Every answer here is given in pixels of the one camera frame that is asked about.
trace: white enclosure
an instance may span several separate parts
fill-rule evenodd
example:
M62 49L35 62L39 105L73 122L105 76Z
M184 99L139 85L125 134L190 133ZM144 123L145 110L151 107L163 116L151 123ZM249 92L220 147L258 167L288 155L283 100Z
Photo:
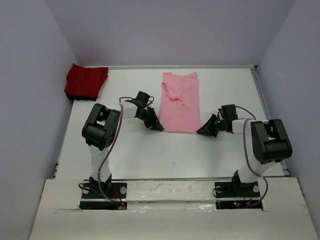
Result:
M88 178L91 170L81 128L94 102L66 98L66 75L72 64L110 67L97 100L105 105L117 104L120 96L134 97L145 91L155 96L158 111L161 74L197 72L202 124L224 104L248 108L258 119L281 119L293 147L287 165L305 197L297 180L283 177L281 166L276 164L265 173L273 182L263 203L264 212L221 214L214 212L211 202L212 218L207 214L210 209L198 212L202 203L188 208L192 213L184 209L193 203L160 203L157 211L138 216L125 232L130 235L116 233L112 237L134 239L134 234L144 230L141 239L152 231L160 239L314 239L312 223L320 233L319 12L319 0L1 1L1 239L29 239L45 180L54 175L57 161L57 179L47 181L31 239L81 239L79 233L84 238L99 238L99 234L105 238L108 228L99 224L120 216L115 212L108 217L105 213L92 215L59 205L70 196L77 198L73 203L79 203L75 181ZM258 67L251 75L248 67L253 66ZM113 178L133 179L135 183L138 179L189 179L185 184L191 178L198 184L199 178L229 179L244 164L240 135L221 133L218 138L209 138L150 132L138 119L124 122L110 156ZM157 191L148 184L146 189ZM64 190L67 194L48 194ZM135 207L147 211L150 206ZM126 220L119 220L132 222L133 212L128 213ZM168 216L181 221L170 221ZM96 224L93 218L103 220ZM80 223L68 225L62 219ZM218 223L211 227L211 221ZM239 225L225 234L225 222ZM177 232L165 235L157 224L168 229L174 226ZM102 230L93 235L85 225ZM60 235L55 235L51 226L61 227Z

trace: white table surface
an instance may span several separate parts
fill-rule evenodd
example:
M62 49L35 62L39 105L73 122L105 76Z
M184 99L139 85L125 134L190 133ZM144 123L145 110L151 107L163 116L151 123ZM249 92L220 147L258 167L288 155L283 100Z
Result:
M181 75L197 72L202 124L227 104L247 108L258 120L266 119L248 68L110 70L96 102L74 101L56 178L89 178L91 157L81 131L95 103L116 105L119 97L136 97L138 91L143 91L155 97L153 107L158 114L163 72ZM240 118L248 116L240 109L237 112ZM220 132L214 138L152 131L136 118L123 121L109 157L113 179L231 177L244 164L241 135ZM264 175L283 176L281 165L277 163Z

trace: screw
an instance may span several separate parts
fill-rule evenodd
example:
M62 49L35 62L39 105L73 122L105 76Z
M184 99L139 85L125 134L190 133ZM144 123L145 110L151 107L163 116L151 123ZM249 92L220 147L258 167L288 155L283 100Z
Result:
M259 187L257 185L255 185L252 189L255 193L259 192Z
M126 187L123 186L123 187L120 188L120 193L121 194L125 194L126 192L127 192L127 188Z

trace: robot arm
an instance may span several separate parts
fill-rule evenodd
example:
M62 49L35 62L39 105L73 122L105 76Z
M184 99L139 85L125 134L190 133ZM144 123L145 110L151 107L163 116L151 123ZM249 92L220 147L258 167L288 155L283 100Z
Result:
M274 119L262 122L238 119L235 105L222 106L217 116L213 114L197 133L214 137L217 137L220 131L243 135L244 129L245 135L251 136L252 148L244 147L247 154L246 165L234 173L229 185L222 184L225 188L224 192L228 192L229 197L230 195L243 197L244 193L254 188L258 178L267 169L292 155L292 146L281 120ZM222 192L217 194L218 198L225 196Z
M150 96L144 92L139 92L137 97L122 102L122 119L139 118L143 120L148 129L163 131L158 117L152 107L148 106ZM109 152L109 147L116 136L118 122L121 112L120 105L110 109L99 103L95 104L88 116L88 119L82 129L82 136L89 145L91 154L92 172L89 178L89 188L99 191L98 172L102 162ZM106 159L100 170L101 188L105 194L109 192L112 185L112 175L109 169L109 159Z

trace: wire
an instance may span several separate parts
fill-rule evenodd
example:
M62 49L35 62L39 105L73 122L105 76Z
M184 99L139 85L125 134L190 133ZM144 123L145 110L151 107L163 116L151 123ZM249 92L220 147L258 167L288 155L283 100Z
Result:
M118 199L120 200L122 206L125 206L124 202L121 200L121 198L119 197L117 190L113 189L113 191L115 192L116 196L118 197Z
M99 167L99 169L98 169L98 174L97 174L98 186L99 186L99 189L100 189L100 192L101 192L102 196L104 196L104 197L105 197L106 199L108 199L110 202L113 202L113 203L115 203L115 204L116 204L117 202L116 202L115 200L111 199L110 197L108 197L108 196L104 193L104 191L102 190L102 187L101 187L101 179L100 179L100 172L101 172L101 169L102 169L102 167L104 166L106 160L108 159L110 153L112 152L112 149L114 148L114 146L115 146L115 144L116 144L116 142L117 142L117 139L118 139L118 135L119 135L119 133L120 133L121 124L122 124L122 119L123 119L123 116L124 116L124 106L122 106L122 104L121 104L121 100L122 100L122 99L133 99L133 98L130 97L130 96L123 96L123 97L120 97L120 98L119 98L119 104L120 104L120 108L121 108L119 126L118 126L118 129L117 129L116 133L115 133L115 137L114 137L114 140L113 140L113 142L112 142L112 145L111 145L108 153L106 154L104 160L102 161L102 163L101 163L101 165L100 165L100 167Z
M116 196L115 196L114 192L113 192L113 191L111 191L111 193L112 193L112 195L113 195L113 199L114 199L114 200L116 200Z
M241 203L243 203L247 198L247 194L244 195L244 199L241 201Z
M250 114L253 116L254 120L256 120L256 117L252 113L250 113ZM258 201L256 201L254 204L250 204L248 206L244 206L243 208L250 208L250 207L253 207L253 206L258 205L259 203L261 203L262 200L266 197L268 189L269 189L269 184L268 184L267 179L264 176L261 176L260 174L256 173L252 169L252 167L250 166L250 163L249 163L248 150L247 150L247 141L246 141L246 126L247 126L247 122L250 121L250 120L251 120L250 118L247 118L244 121L244 124L243 124L242 138L243 138L243 148L244 148L245 161L246 161L246 164L247 164L250 172L252 172L254 175L256 175L259 178L262 178L265 181L265 192L264 192L263 196Z
M250 201L246 203L247 205L250 205L252 203L252 194L250 190L249 190L249 194L250 194Z
M250 114L250 115L252 116L252 118L253 118L254 120L257 120L256 117L255 117L255 115L253 115L252 112L250 112L249 110L245 109L244 107L242 107L242 106L235 106L235 107L236 107L237 109L242 109L242 110L246 111L248 114Z
M85 185L84 185L82 182L80 182L78 186L79 186L79 188L81 188L82 190L85 190L85 191L90 192L90 189L89 189L88 187L85 187Z
M150 104L152 104L155 100L155 97L154 96L151 96L150 98L152 98L152 101L150 101L145 107L148 107Z

